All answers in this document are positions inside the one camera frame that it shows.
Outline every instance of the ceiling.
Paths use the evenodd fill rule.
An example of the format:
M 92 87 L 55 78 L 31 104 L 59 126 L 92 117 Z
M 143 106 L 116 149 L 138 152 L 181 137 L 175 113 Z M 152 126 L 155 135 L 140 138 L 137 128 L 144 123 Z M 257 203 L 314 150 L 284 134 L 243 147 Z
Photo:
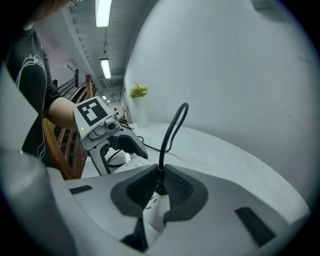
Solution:
M 70 8 L 81 50 L 101 85 L 97 95 L 108 95 L 117 102 L 121 100 L 128 48 L 147 4 L 148 0 L 112 0 L 108 27 L 96 27 L 95 0 L 84 0 Z M 111 79 L 105 79 L 101 58 L 109 59 Z

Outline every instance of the person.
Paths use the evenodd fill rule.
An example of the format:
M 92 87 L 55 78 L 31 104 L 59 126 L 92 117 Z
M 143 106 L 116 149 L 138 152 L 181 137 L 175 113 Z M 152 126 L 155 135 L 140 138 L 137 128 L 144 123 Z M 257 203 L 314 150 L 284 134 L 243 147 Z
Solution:
M 22 150 L 44 161 L 46 144 L 43 133 L 43 118 L 46 117 L 58 127 L 75 130 L 73 118 L 74 103 L 63 98 L 54 86 L 46 51 L 43 49 L 34 29 L 35 22 L 60 12 L 79 0 L 43 0 L 22 26 L 5 57 L 5 64 L 15 85 L 30 105 L 37 111 Z

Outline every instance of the white vase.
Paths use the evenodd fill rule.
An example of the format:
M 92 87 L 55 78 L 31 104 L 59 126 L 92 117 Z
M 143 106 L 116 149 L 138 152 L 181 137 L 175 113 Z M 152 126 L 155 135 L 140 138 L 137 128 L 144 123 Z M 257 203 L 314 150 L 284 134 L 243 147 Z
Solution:
M 144 128 L 149 125 L 147 119 L 147 113 L 144 107 L 144 98 L 135 97 L 133 98 L 135 110 L 136 110 L 136 125 L 138 128 Z

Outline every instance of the person's arm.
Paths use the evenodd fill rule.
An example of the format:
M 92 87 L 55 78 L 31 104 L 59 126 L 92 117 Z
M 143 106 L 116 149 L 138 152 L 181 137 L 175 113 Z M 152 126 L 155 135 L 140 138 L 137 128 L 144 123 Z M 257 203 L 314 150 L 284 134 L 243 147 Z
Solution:
M 46 91 L 44 96 L 43 114 L 56 126 L 75 130 L 73 106 L 74 103 L 63 98 L 52 83 L 49 61 L 43 50 L 43 61 L 46 70 Z

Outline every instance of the wooden railing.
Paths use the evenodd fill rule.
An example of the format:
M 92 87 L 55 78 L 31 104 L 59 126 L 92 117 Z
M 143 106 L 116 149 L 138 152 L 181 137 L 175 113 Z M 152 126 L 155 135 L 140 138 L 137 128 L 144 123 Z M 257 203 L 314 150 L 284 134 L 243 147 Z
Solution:
M 81 86 L 69 100 L 78 104 L 93 97 L 95 92 L 96 88 L 92 86 L 91 77 L 87 75 L 85 86 Z M 55 126 L 46 118 L 43 120 L 43 130 L 54 167 L 61 172 L 65 180 L 81 178 L 86 154 L 77 131 Z

